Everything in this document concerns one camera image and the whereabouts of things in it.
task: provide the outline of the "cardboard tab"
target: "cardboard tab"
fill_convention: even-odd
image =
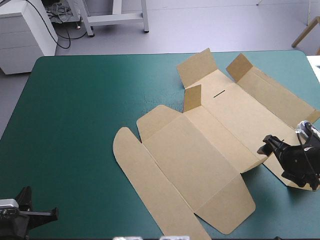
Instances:
[[[198,209],[196,214],[221,233],[230,234],[255,209],[256,205],[247,191],[244,180],[237,175],[218,194]]]
[[[116,134],[113,153],[164,235],[211,240],[186,201],[127,127]]]
[[[189,57],[176,68],[179,72],[184,88],[189,87],[218,69],[209,48]]]
[[[164,105],[158,105],[136,121],[141,141],[147,140],[180,115],[181,112]]]
[[[201,85],[189,87],[184,91],[183,112],[201,106]]]
[[[242,53],[226,68],[231,77],[238,82],[253,65]]]

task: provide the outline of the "drawer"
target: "drawer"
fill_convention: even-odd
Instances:
[[[0,49],[0,68],[5,74],[28,73],[42,56],[38,46]]]
[[[0,17],[0,34],[30,31],[23,16]]]
[[[20,31],[0,34],[0,49],[37,46],[38,43],[31,31]]]

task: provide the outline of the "gray floor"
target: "gray floor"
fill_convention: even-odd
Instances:
[[[306,27],[307,0],[148,0],[150,32],[141,24],[95,27],[95,37],[73,40],[71,48],[57,48],[56,55],[108,55],[193,53],[210,47],[213,52],[290,50]],[[111,1],[87,0],[92,15],[110,12]],[[141,8],[140,0],[123,0],[125,12]],[[320,14],[319,0],[312,1],[311,18]],[[80,36],[84,27],[71,37]],[[64,29],[57,26],[60,34]],[[66,40],[60,44],[67,45]],[[314,55],[320,43],[315,28],[299,45]],[[29,74],[4,75],[0,71],[0,136],[19,99]]]

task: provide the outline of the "wooden chair leg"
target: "wooden chair leg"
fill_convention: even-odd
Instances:
[[[292,43],[292,47],[295,48],[307,35],[310,31],[320,24],[320,16],[316,16],[312,22],[303,30],[303,32],[297,37],[297,39]]]

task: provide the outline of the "flattened cardboard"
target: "flattened cardboard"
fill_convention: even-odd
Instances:
[[[218,70],[209,49],[177,70],[185,87],[184,113],[154,108],[137,121],[142,143],[122,128],[114,155],[164,234],[208,239],[193,213],[229,234],[255,210],[240,173],[267,159],[257,154],[264,137],[296,143],[293,127],[316,121],[320,113],[244,55],[227,68],[236,82]],[[295,111],[284,113],[292,104]],[[287,186],[298,187],[281,177],[274,155],[265,165]]]
[[[318,110],[260,71],[243,54],[227,67],[235,82],[214,67],[205,69],[206,76],[186,71],[185,66],[216,66],[201,63],[215,61],[208,55],[212,54],[206,49],[177,67],[182,82],[187,74],[194,80],[185,87],[186,92],[201,86],[197,93],[201,96],[185,94],[184,114],[240,173],[267,159],[257,154],[266,135],[286,140],[298,123],[313,123],[320,117]],[[201,106],[189,107],[197,98],[201,99]],[[281,177],[283,170],[274,156],[265,165],[287,186],[298,187]]]
[[[211,240],[184,198],[127,127],[117,132],[113,153],[163,234]]]
[[[144,167],[139,171],[133,169],[130,158],[143,157],[139,158],[132,153],[134,150],[128,147],[131,144],[128,144],[126,138],[116,137],[113,151],[115,158],[146,206],[149,198],[143,195],[144,192],[140,193],[139,189],[144,189],[143,186],[149,186],[149,183],[136,179],[144,175],[152,176],[153,172],[160,171],[168,182],[173,184],[177,193],[183,197],[186,206],[193,213],[224,234],[231,233],[255,210],[256,205],[239,171],[226,160],[185,114],[159,105],[138,119],[137,126],[142,139],[140,145],[145,147],[150,154],[148,161],[153,161],[158,170]],[[157,180],[160,186],[163,185],[161,181]],[[157,211],[152,210],[158,204],[156,201],[148,202],[147,208],[165,233],[165,231],[168,232],[168,229],[165,228],[164,223],[169,216],[160,215]],[[170,201],[167,201],[166,204],[175,205]],[[174,214],[179,215],[179,211],[177,209]]]

